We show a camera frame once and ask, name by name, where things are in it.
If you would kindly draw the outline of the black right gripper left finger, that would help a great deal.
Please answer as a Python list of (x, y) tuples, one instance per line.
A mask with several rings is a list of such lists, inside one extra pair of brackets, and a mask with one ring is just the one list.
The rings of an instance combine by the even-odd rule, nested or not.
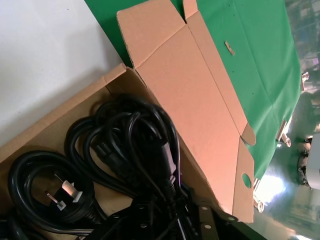
[(132, 212), (125, 216), (112, 216), (98, 226), (86, 240), (155, 240), (160, 229), (149, 212)]

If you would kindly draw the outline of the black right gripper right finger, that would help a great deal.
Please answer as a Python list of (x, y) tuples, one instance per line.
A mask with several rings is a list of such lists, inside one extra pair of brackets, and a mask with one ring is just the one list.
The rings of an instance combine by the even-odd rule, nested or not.
[(202, 240), (251, 240), (248, 227), (206, 200), (197, 203), (199, 228)]

